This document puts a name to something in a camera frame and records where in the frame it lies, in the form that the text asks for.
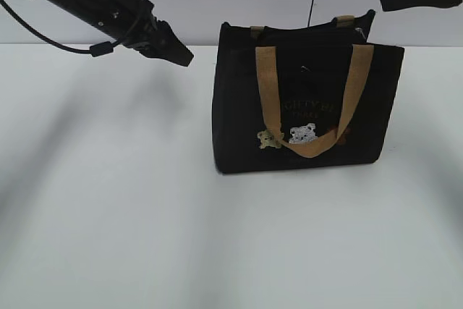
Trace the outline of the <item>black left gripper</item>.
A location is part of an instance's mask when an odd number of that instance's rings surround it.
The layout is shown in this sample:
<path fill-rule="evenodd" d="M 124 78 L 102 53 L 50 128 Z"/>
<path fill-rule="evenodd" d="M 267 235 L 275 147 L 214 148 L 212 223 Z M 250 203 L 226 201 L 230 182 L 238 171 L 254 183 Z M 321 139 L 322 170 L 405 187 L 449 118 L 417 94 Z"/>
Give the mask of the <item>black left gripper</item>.
<path fill-rule="evenodd" d="M 129 27 L 119 39 L 119 45 L 131 48 L 151 59 L 163 59 L 188 67 L 194 55 L 174 34 L 166 21 L 153 15 L 154 4 L 149 0 L 119 0 L 129 14 Z"/>

